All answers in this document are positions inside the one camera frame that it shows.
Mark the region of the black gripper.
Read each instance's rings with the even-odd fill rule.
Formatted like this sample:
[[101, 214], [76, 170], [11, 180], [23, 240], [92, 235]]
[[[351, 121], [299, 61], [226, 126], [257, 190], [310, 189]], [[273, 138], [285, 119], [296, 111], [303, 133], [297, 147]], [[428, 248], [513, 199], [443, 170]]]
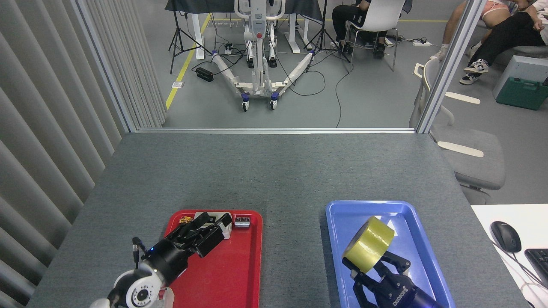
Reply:
[[[389, 263], [396, 268], [398, 274], [391, 273], [382, 262]], [[442, 308], [432, 296], [416, 286], [407, 277], [411, 262], [390, 251], [385, 251], [381, 259], [376, 263], [376, 272], [383, 277], [376, 283], [366, 273], [372, 267], [368, 264], [351, 261], [347, 257], [342, 258], [342, 263], [350, 269], [351, 278], [354, 280], [352, 290], [360, 308]], [[371, 289], [375, 296], [376, 304], [369, 301], [365, 289]]]
[[[197, 253], [205, 257], [228, 240], [231, 232], [231, 213], [195, 213], [193, 220], [180, 224], [145, 251], [143, 261], [157, 270], [163, 285], [171, 285], [187, 269], [190, 256]], [[191, 245], [191, 249], [178, 249], [176, 245]]]

